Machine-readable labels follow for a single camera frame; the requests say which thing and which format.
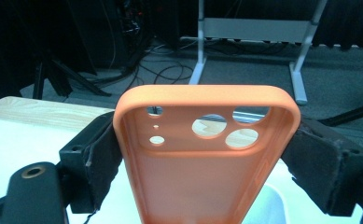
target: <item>table surface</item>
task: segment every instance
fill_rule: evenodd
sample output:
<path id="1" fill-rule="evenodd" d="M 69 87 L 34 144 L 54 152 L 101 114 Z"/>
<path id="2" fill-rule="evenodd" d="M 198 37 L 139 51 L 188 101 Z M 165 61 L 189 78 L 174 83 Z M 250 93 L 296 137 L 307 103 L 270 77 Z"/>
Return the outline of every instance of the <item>table surface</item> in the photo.
<path id="1" fill-rule="evenodd" d="M 9 178 L 20 168 L 39 161 L 57 163 L 59 150 L 97 116 L 111 109 L 53 103 L 18 97 L 0 100 L 0 198 L 7 194 Z M 352 217 L 323 215 L 292 180 L 279 161 L 266 184 L 284 200 L 288 223 L 356 224 L 362 215 L 357 206 Z M 90 223 L 141 223 L 124 164 L 112 182 L 102 209 Z M 83 223 L 87 214 L 75 215 L 67 208 L 70 223 Z"/>

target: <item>wooden table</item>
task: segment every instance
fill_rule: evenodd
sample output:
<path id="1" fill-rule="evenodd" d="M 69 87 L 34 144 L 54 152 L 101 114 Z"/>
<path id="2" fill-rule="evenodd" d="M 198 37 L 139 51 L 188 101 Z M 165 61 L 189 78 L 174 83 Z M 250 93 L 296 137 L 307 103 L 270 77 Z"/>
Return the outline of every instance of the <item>wooden table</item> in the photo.
<path id="1" fill-rule="evenodd" d="M 59 150 L 94 118 L 111 109 L 68 105 L 17 97 L 0 100 L 0 198 L 7 193 L 10 176 L 20 168 L 39 161 L 57 163 Z M 292 180 L 286 165 L 279 161 L 267 185 L 280 192 L 287 210 L 287 223 L 359 223 L 362 209 L 352 217 L 323 215 L 306 193 Z M 83 223 L 87 215 L 67 209 L 70 223 Z M 124 164 L 112 182 L 102 210 L 90 223 L 140 223 Z"/>

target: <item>white surface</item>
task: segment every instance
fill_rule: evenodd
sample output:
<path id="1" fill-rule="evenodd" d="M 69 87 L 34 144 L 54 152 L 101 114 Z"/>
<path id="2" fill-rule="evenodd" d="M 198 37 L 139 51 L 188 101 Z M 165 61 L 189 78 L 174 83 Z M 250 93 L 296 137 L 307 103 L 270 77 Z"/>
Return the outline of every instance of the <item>white surface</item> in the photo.
<path id="1" fill-rule="evenodd" d="M 25 165 L 39 162 L 59 161 L 59 150 L 75 135 L 56 127 L 0 120 L 0 197 L 7 193 L 10 176 Z M 304 191 L 292 180 L 286 165 L 278 162 L 267 184 L 275 187 L 284 199 L 289 223 L 357 224 L 362 215 L 357 208 L 353 217 L 329 217 L 323 215 Z M 70 223 L 83 223 L 87 217 L 73 215 L 68 210 Z M 133 194 L 123 163 L 112 188 L 105 198 L 102 210 L 91 218 L 94 223 L 140 223 Z"/>

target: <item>orange phone case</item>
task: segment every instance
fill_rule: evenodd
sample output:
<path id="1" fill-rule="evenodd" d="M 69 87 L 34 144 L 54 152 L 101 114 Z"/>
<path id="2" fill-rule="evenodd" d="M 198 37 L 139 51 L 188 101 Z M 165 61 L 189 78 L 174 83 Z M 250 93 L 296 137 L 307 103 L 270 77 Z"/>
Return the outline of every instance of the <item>orange phone case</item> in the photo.
<path id="1" fill-rule="evenodd" d="M 148 113 L 152 106 L 161 113 Z M 270 109 L 258 122 L 241 123 L 232 115 L 238 106 Z M 225 129 L 193 131 L 207 114 L 224 118 Z M 270 86 L 141 86 L 121 96 L 114 116 L 140 218 L 153 224 L 241 223 L 299 124 L 293 99 Z M 237 130 L 258 138 L 230 146 Z"/>

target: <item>floor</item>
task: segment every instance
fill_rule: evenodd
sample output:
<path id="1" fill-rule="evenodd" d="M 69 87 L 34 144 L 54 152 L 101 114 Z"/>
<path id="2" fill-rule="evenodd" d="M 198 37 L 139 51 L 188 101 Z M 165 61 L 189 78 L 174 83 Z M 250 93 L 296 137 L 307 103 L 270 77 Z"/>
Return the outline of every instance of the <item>floor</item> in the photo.
<path id="1" fill-rule="evenodd" d="M 272 85 L 293 96 L 288 63 L 295 61 L 300 47 L 286 43 L 235 42 L 207 40 L 208 60 L 201 84 Z M 46 81 L 43 100 L 77 105 L 115 108 L 126 90 L 146 84 L 188 84 L 197 60 L 197 43 L 184 38 L 178 50 L 169 49 L 154 40 L 137 68 L 121 81 L 111 82 L 120 75 L 117 68 L 97 69 L 98 76 L 81 73 L 110 97 L 97 96 L 75 81 L 68 97 L 58 96 Z M 325 119 L 363 106 L 363 49 L 311 48 L 302 67 L 308 97 L 300 105 L 306 118 Z M 33 86 L 21 90 L 23 97 L 32 97 Z M 363 146 L 363 119 L 344 123 L 335 131 Z"/>

